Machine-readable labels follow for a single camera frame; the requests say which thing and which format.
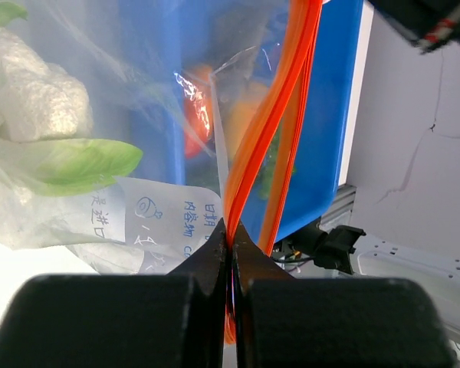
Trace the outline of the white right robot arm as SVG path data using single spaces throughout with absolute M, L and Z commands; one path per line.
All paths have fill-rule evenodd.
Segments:
M 373 16 L 348 176 L 357 264 L 410 278 L 460 343 L 460 47 L 421 55 Z

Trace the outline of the white cauliflower toy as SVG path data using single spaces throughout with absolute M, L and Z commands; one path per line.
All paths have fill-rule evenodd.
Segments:
M 11 29 L 28 19 L 25 6 L 0 1 L 0 243 L 117 243 L 114 184 L 142 151 L 95 136 L 84 83 Z

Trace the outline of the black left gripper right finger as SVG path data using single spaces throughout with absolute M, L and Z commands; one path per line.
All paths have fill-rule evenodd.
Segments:
M 404 278 L 295 278 L 243 226 L 231 249 L 240 367 L 452 367 L 426 291 Z

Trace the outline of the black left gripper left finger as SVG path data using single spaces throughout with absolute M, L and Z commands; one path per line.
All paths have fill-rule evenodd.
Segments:
M 34 277 L 0 326 L 0 367 L 220 367 L 227 264 L 218 223 L 166 275 Z

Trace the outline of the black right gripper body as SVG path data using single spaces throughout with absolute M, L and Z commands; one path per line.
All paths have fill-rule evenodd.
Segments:
M 460 44 L 460 1 L 371 1 L 384 20 L 412 46 L 428 54 Z

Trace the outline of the clear zip top bag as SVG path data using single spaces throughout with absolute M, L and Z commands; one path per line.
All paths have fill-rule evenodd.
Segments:
M 288 191 L 320 1 L 0 1 L 0 245 L 166 274 Z

